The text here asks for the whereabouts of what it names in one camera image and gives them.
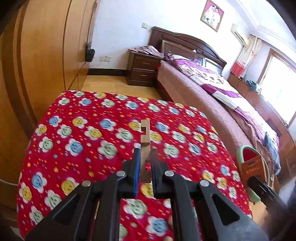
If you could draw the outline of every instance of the curtain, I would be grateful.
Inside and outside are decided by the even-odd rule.
[[[262,45],[262,39],[250,35],[249,44],[244,46],[236,62],[231,68],[231,73],[244,77],[247,67],[252,63]]]

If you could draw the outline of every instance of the headboard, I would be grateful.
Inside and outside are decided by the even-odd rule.
[[[173,33],[153,27],[149,45],[164,54],[173,53],[194,60],[198,59],[202,66],[216,71],[218,74],[221,74],[226,65],[226,62],[208,44],[187,34]]]

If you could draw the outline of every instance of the framed picture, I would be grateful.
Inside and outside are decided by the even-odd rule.
[[[223,14],[224,12],[221,8],[211,0],[207,0],[200,20],[218,32]]]

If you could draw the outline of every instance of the couple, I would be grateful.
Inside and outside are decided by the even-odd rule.
[[[216,29],[221,20],[219,8],[215,5],[209,7],[209,9],[204,14],[204,20],[209,23],[214,29]]]

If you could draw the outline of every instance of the red tablecloth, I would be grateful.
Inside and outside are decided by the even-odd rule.
[[[202,111],[160,100],[67,91],[49,107],[32,136],[20,174],[17,209],[23,237],[83,180],[104,180],[140,147],[141,119],[151,146],[176,173],[207,179],[247,215],[249,199],[237,167]],[[120,240],[173,237],[170,201],[151,184],[122,200]]]

